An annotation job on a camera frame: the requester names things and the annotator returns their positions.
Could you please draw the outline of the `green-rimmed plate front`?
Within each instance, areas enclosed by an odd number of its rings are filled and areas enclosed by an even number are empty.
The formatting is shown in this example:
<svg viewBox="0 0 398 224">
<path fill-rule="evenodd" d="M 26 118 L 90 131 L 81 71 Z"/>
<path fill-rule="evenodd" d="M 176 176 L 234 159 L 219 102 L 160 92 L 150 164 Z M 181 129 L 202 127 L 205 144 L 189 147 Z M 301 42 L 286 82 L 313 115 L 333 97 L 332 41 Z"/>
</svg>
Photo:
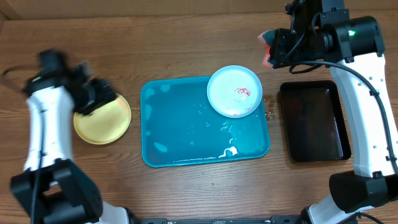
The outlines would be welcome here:
<svg viewBox="0 0 398 224">
<path fill-rule="evenodd" d="M 131 108 L 126 99 L 117 98 L 89 115 L 75 113 L 73 125 L 82 140 L 96 145 L 105 145 L 122 137 L 131 122 Z"/>
</svg>

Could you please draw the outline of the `red and green sponge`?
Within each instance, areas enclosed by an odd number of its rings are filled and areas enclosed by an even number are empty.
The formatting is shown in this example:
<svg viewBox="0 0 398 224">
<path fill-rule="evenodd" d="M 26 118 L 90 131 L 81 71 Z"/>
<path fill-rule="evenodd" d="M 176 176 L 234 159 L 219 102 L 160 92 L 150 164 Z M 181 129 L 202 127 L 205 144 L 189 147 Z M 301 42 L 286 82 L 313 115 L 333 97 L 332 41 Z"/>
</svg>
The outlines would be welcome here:
<svg viewBox="0 0 398 224">
<path fill-rule="evenodd" d="M 270 62 L 272 43 L 275 38 L 275 30 L 267 30 L 261 33 L 257 39 L 264 46 L 265 56 L 262 60 L 262 66 L 267 69 L 272 69 L 274 64 Z"/>
</svg>

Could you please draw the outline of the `blue-rimmed plate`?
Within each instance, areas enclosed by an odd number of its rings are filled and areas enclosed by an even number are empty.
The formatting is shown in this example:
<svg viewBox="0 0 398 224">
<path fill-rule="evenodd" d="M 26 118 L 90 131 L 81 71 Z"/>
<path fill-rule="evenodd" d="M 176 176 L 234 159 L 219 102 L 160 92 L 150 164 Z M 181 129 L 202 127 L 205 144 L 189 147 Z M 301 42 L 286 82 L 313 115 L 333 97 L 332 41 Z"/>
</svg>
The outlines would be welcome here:
<svg viewBox="0 0 398 224">
<path fill-rule="evenodd" d="M 262 85 L 258 76 L 240 65 L 217 70 L 209 79 L 206 94 L 210 105 L 229 118 L 245 117 L 260 105 Z"/>
</svg>

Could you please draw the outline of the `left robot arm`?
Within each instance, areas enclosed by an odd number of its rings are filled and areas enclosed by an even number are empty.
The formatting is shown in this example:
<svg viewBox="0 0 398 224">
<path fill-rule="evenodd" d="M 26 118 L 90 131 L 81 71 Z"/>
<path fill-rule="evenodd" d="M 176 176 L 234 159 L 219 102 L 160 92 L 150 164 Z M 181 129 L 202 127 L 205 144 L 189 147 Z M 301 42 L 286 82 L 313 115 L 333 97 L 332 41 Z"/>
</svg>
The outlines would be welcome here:
<svg viewBox="0 0 398 224">
<path fill-rule="evenodd" d="M 23 173 L 11 192 L 31 224 L 139 223 L 130 209 L 103 201 L 96 184 L 74 163 L 72 114 L 89 115 L 112 103 L 109 81 L 91 79 L 89 66 L 67 65 L 58 50 L 39 53 L 40 70 L 23 93 L 30 111 L 30 146 Z"/>
</svg>

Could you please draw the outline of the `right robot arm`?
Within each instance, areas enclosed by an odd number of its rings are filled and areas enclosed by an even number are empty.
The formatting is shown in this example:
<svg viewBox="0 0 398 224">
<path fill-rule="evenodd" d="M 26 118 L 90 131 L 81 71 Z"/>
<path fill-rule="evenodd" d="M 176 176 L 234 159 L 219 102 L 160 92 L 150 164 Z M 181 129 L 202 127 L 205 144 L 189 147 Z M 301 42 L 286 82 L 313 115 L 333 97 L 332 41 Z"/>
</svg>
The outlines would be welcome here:
<svg viewBox="0 0 398 224">
<path fill-rule="evenodd" d="M 290 29 L 262 34 L 263 64 L 325 66 L 341 93 L 353 139 L 353 170 L 333 174 L 330 193 L 294 216 L 296 223 L 354 223 L 397 200 L 397 128 L 387 93 L 385 45 L 377 20 L 350 18 L 343 1 L 294 1 Z"/>
</svg>

